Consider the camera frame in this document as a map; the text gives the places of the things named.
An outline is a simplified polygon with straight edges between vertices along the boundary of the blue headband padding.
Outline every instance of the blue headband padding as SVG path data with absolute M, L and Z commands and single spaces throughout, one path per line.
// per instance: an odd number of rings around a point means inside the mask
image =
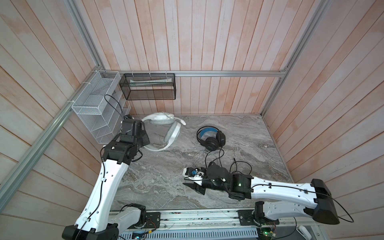
M 200 131 L 200 139 L 206 132 L 217 132 L 217 129 L 213 127 L 204 128 L 203 130 Z

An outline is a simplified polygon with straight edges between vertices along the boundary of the wire mesh basket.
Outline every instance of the wire mesh basket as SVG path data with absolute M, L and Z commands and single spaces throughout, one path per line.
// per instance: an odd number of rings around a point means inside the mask
M 77 114 L 102 114 L 107 105 L 107 101 L 111 98 L 105 95 L 111 95 L 113 93 L 119 79 L 119 72 L 97 71 L 88 86 L 83 89 L 72 105 L 72 109 Z
M 124 116 L 131 110 L 122 91 L 112 95 L 119 79 L 118 72 L 98 71 L 72 106 L 100 144 L 107 144 L 113 139 L 121 129 L 121 121 Z
M 176 82 L 173 73 L 126 73 L 120 87 L 127 100 L 175 100 Z

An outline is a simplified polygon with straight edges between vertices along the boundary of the wooden wall panel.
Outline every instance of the wooden wall panel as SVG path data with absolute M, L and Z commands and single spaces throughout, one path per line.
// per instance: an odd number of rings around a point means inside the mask
M 322 179 L 352 214 L 331 239 L 384 234 L 383 56 L 384 2 L 332 2 L 264 116 L 293 179 Z
M 76 2 L 106 67 L 167 71 L 283 69 L 319 0 Z M 260 113 L 276 80 L 177 78 L 176 100 L 131 105 L 136 114 Z
M 1 1 L 0 29 L 4 181 L 96 64 L 62 1 Z M 71 119 L 1 213 L 1 239 L 60 239 L 63 226 L 83 210 L 100 170 L 101 147 L 81 121 Z M 20 225 L 23 231 L 16 230 Z

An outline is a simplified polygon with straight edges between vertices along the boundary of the headphones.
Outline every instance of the headphones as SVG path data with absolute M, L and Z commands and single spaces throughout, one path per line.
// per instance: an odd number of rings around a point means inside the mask
M 201 137 L 206 132 L 216 132 L 216 138 L 214 137 L 207 137 L 207 139 L 202 140 Z M 225 145 L 225 135 L 222 131 L 220 131 L 218 128 L 213 126 L 204 126 L 199 128 L 196 133 L 197 141 L 200 143 L 200 145 L 206 147 L 209 151 L 215 151 L 218 150 L 219 147 L 223 147 Z
M 154 152 L 162 151 L 164 149 L 167 149 L 177 138 L 180 132 L 181 124 L 176 121 L 179 120 L 183 125 L 186 125 L 185 121 L 175 117 L 175 115 L 171 113 L 152 113 L 143 119 L 141 121 L 149 120 L 150 124 L 155 125 L 168 125 L 171 124 L 170 128 L 167 131 L 167 134 L 164 137 L 164 142 L 167 143 L 167 145 L 163 148 L 157 148 L 153 146 L 152 144 L 148 144 L 144 146 L 146 149 Z

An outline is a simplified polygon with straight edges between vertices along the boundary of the marble surface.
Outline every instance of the marble surface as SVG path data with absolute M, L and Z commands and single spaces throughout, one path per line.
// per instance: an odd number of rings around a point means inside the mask
M 149 210 L 254 207 L 255 200 L 241 202 L 228 198 L 225 192 L 207 189 L 205 195 L 183 185 L 182 170 L 185 167 L 205 166 L 205 147 L 196 140 L 196 131 L 206 125 L 218 127 L 226 135 L 223 167 L 229 169 L 233 158 L 252 165 L 251 175 L 274 181 L 291 182 L 276 146 L 264 121 L 259 115 L 247 116 L 179 116 L 187 123 L 181 127 L 176 141 L 162 152 L 142 148 L 143 157 L 131 163 L 124 174 L 111 210 L 120 210 L 125 204 L 138 203 Z M 162 143 L 170 125 L 153 125 L 146 121 L 151 143 Z M 208 156 L 207 162 L 213 160 Z M 238 163 L 239 170 L 248 173 L 245 163 Z

